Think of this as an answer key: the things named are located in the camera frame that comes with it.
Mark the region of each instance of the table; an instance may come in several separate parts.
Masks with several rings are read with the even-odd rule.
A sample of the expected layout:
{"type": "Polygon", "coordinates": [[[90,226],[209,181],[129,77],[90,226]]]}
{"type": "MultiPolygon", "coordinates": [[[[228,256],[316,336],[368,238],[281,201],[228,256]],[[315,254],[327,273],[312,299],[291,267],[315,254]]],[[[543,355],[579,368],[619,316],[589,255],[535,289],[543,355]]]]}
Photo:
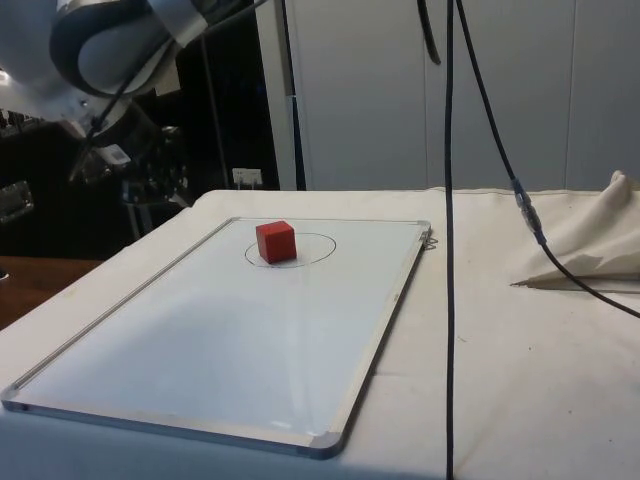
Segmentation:
{"type": "MultiPolygon", "coordinates": [[[[593,199],[533,196],[545,224],[593,199]]],[[[458,479],[637,478],[640,325],[580,292],[509,285],[533,241],[513,196],[457,192],[458,479]]],[[[444,194],[214,192],[0,332],[6,386],[233,216],[431,221],[344,452],[315,461],[0,410],[11,479],[438,479],[445,460],[444,194]]],[[[633,295],[612,295],[640,307],[633,295]]]]}
{"type": "Polygon", "coordinates": [[[100,265],[94,260],[0,256],[0,330],[100,265]]]}

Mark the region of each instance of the wooden surface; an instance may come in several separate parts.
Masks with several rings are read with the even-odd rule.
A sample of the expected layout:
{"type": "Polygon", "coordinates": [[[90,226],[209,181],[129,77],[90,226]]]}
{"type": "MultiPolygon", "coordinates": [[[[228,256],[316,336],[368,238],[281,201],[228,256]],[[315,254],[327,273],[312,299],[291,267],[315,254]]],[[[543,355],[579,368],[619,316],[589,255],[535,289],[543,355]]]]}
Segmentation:
{"type": "Polygon", "coordinates": [[[94,260],[58,260],[0,256],[0,330],[100,265],[94,260]]]}

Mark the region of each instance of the white cabinet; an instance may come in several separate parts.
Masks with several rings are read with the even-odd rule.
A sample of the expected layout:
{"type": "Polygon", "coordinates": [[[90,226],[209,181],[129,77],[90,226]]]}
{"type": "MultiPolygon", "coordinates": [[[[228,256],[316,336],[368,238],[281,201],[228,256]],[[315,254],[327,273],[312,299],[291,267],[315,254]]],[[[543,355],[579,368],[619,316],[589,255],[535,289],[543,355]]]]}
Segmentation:
{"type": "MultiPolygon", "coordinates": [[[[443,184],[446,2],[428,0],[442,57],[427,63],[429,184],[443,184]]],[[[464,0],[496,123],[528,189],[564,185],[574,0],[464,0]]],[[[452,158],[458,188],[508,187],[456,13],[452,158]]]]}
{"type": "MultiPolygon", "coordinates": [[[[427,0],[442,58],[426,54],[416,0],[285,0],[310,189],[442,185],[446,2],[427,0]]],[[[640,178],[640,2],[464,0],[511,162],[530,190],[640,178]]],[[[459,18],[453,162],[458,188],[508,187],[459,18]]]]}
{"type": "Polygon", "coordinates": [[[567,186],[640,178],[640,2],[578,0],[567,186]]]}
{"type": "Polygon", "coordinates": [[[287,0],[307,186],[427,185],[415,0],[287,0]]]}

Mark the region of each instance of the dark background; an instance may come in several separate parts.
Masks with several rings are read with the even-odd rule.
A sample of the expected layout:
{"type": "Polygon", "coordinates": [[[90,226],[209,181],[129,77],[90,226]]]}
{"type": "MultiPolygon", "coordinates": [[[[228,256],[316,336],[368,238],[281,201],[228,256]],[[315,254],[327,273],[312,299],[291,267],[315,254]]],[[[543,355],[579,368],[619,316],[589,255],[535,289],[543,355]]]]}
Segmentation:
{"type": "MultiPolygon", "coordinates": [[[[260,168],[262,188],[278,189],[255,16],[206,42],[229,175],[234,167],[260,168]]],[[[225,185],[200,42],[184,49],[176,64],[180,91],[137,101],[159,125],[183,129],[190,189],[198,198],[225,185]]],[[[26,180],[35,203],[32,213],[0,226],[0,255],[104,260],[133,242],[118,178],[92,186],[67,182],[78,147],[55,124],[0,139],[0,188],[26,180]]],[[[154,207],[154,226],[178,212],[174,205],[154,207]]]]}

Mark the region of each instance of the wire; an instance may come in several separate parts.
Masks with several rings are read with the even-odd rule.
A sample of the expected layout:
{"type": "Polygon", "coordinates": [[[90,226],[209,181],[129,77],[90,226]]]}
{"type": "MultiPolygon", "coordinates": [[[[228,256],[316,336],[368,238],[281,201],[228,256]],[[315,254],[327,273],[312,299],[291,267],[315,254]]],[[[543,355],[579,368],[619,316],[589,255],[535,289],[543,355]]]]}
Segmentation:
{"type": "Polygon", "coordinates": [[[580,289],[594,296],[598,300],[611,305],[618,310],[621,310],[629,315],[632,315],[636,318],[640,318],[640,312],[627,307],[621,303],[616,302],[615,300],[610,299],[602,295],[600,292],[597,292],[589,285],[584,283],[578,277],[576,277],[573,273],[571,273],[560,261],[556,258],[556,256],[551,252],[547,245],[547,240],[544,237],[544,233],[542,230],[542,223],[536,213],[535,209],[531,205],[531,199],[527,195],[527,192],[520,184],[520,181],[515,176],[513,172],[513,168],[511,167],[511,163],[507,157],[504,146],[502,144],[502,140],[500,138],[500,133],[498,132],[498,127],[496,126],[496,121],[493,116],[493,111],[491,109],[491,104],[489,102],[489,97],[487,95],[487,91],[484,86],[484,81],[482,80],[482,74],[480,73],[480,68],[478,67],[478,59],[476,58],[475,50],[473,48],[473,42],[471,40],[471,34],[469,33],[469,25],[467,24],[467,17],[465,15],[464,6],[462,5],[462,0],[456,0],[456,5],[458,7],[458,13],[460,16],[460,23],[462,24],[462,32],[464,33],[464,39],[467,44],[467,50],[469,52],[469,58],[471,60],[471,65],[473,66],[473,73],[476,77],[476,83],[478,84],[478,88],[480,89],[480,94],[482,95],[482,103],[484,104],[484,109],[487,114],[487,118],[489,120],[489,124],[491,125],[491,132],[493,133],[493,139],[500,151],[500,157],[502,158],[502,163],[504,164],[504,168],[509,175],[509,179],[511,180],[511,184],[513,186],[513,191],[516,195],[516,200],[518,202],[518,206],[522,210],[522,213],[525,217],[525,221],[533,235],[536,237],[536,241],[544,251],[545,255],[549,259],[549,261],[571,282],[573,282],[580,289]]]}
{"type": "Polygon", "coordinates": [[[591,295],[596,297],[598,300],[602,300],[604,303],[609,304],[614,308],[622,310],[623,312],[628,313],[629,315],[633,315],[636,318],[640,318],[640,312],[637,312],[636,310],[629,308],[626,305],[622,305],[621,303],[618,303],[615,300],[611,300],[609,297],[605,297],[600,292],[598,292],[597,290],[594,290],[589,285],[587,285],[582,280],[580,280],[578,277],[573,275],[569,270],[566,269],[564,265],[560,263],[560,261],[556,258],[556,256],[553,253],[551,253],[551,250],[549,250],[549,247],[546,244],[542,244],[540,246],[542,247],[542,250],[544,250],[544,253],[547,255],[547,258],[551,261],[551,263],[553,263],[553,265],[558,270],[560,270],[560,272],[562,272],[562,274],[565,277],[567,277],[569,280],[575,283],[582,290],[584,290],[587,293],[590,293],[591,295]]]}
{"type": "Polygon", "coordinates": [[[427,53],[429,58],[436,65],[442,63],[440,61],[440,55],[436,48],[436,41],[433,39],[433,30],[431,30],[431,21],[429,20],[429,12],[427,10],[427,0],[418,0],[418,15],[420,16],[420,24],[422,26],[422,33],[424,34],[424,41],[427,44],[427,53]]]}
{"type": "Polygon", "coordinates": [[[210,26],[202,33],[202,35],[204,36],[213,35],[214,33],[217,33],[224,28],[227,28],[231,25],[234,25],[235,23],[238,23],[244,20],[245,18],[250,17],[253,14],[253,12],[255,12],[258,9],[258,7],[264,5],[268,1],[269,0],[258,0],[257,2],[249,5],[248,7],[243,8],[239,12],[234,13],[230,17],[225,18],[221,22],[218,22],[215,25],[210,26]]]}
{"type": "Polygon", "coordinates": [[[453,393],[456,339],[456,302],[453,237],[453,173],[451,130],[453,118],[453,0],[447,0],[447,96],[444,134],[444,181],[447,213],[447,480],[453,480],[453,393]]]}
{"type": "Polygon", "coordinates": [[[498,126],[496,125],[496,120],[493,116],[493,110],[491,109],[491,103],[489,102],[487,89],[484,87],[484,81],[482,80],[482,74],[480,73],[480,67],[478,66],[478,59],[476,58],[476,52],[475,52],[475,49],[473,48],[473,42],[471,41],[471,34],[469,33],[469,25],[467,24],[467,17],[464,12],[464,7],[462,6],[462,0],[456,0],[456,5],[458,7],[458,14],[460,15],[460,23],[462,23],[462,32],[464,33],[464,41],[467,44],[467,50],[469,51],[469,58],[471,59],[471,66],[473,67],[473,73],[476,77],[476,83],[478,84],[478,88],[480,89],[480,95],[482,96],[482,103],[484,104],[484,110],[485,112],[487,112],[489,125],[491,126],[491,133],[493,134],[493,139],[496,142],[498,151],[500,152],[500,158],[502,158],[502,163],[504,164],[504,168],[507,171],[507,175],[509,175],[509,180],[513,180],[516,176],[513,173],[513,168],[511,168],[511,163],[507,158],[507,152],[505,151],[504,145],[502,144],[502,139],[500,138],[500,133],[498,132],[498,126]]]}

